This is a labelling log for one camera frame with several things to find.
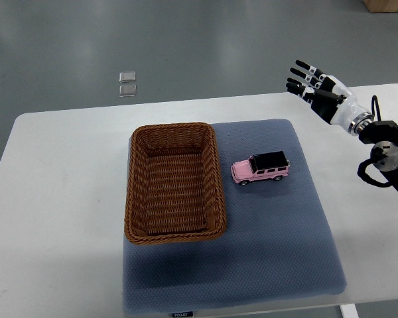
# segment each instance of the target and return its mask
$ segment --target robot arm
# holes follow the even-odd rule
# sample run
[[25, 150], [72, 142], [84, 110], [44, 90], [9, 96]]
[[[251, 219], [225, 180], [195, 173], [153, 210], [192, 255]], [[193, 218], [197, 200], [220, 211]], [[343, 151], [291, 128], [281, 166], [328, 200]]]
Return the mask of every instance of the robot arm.
[[[345, 131], [358, 138], [364, 144], [375, 144], [370, 159], [363, 161], [358, 168], [358, 176], [365, 182], [377, 187], [393, 186], [398, 191], [398, 125], [393, 121], [381, 121], [377, 98], [378, 121], [374, 121], [374, 110], [370, 113], [358, 104], [357, 97], [334, 76], [296, 61], [305, 72], [291, 68], [294, 75], [305, 83], [293, 78], [287, 79], [287, 91], [298, 95], [311, 109], [330, 125], [339, 125]], [[387, 179], [386, 183], [372, 179], [365, 169], [373, 164]]]

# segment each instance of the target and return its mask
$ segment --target pink toy car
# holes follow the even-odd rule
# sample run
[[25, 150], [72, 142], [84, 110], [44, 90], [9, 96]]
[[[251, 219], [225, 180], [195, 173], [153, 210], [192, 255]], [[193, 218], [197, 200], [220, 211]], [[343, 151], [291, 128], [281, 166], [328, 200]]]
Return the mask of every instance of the pink toy car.
[[271, 179], [280, 181], [289, 175], [291, 163], [283, 151], [255, 154], [232, 165], [235, 183], [246, 186], [249, 182]]

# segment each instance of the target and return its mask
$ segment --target white table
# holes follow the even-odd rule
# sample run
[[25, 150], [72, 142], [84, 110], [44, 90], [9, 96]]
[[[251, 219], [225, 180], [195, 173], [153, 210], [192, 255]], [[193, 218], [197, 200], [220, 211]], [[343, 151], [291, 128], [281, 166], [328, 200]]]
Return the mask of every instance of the white table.
[[[398, 84], [352, 90], [368, 109], [377, 94], [382, 119], [398, 123]], [[348, 286], [340, 295], [195, 316], [398, 299], [398, 193], [356, 175], [371, 145], [327, 125], [294, 95], [277, 93], [20, 116], [0, 162], [0, 317], [123, 317], [131, 133], [155, 123], [272, 118], [290, 120], [298, 134]]]

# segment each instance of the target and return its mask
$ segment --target brown woven basket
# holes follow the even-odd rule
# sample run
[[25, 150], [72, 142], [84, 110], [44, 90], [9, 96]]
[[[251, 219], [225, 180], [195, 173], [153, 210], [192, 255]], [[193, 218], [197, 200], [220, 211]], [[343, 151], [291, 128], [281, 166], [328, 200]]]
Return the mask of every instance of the brown woven basket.
[[134, 244], [216, 239], [226, 206], [214, 129], [142, 126], [131, 137], [125, 236]]

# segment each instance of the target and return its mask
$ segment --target blue mat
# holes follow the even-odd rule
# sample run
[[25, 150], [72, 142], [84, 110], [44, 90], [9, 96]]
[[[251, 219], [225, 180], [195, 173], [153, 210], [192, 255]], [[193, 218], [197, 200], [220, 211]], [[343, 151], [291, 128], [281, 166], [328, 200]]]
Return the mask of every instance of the blue mat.
[[[212, 126], [227, 230], [212, 241], [156, 246], [124, 237], [125, 312], [177, 313], [342, 293], [342, 266], [292, 124], [273, 119]], [[288, 177], [234, 183], [231, 164], [278, 150], [291, 161]]]

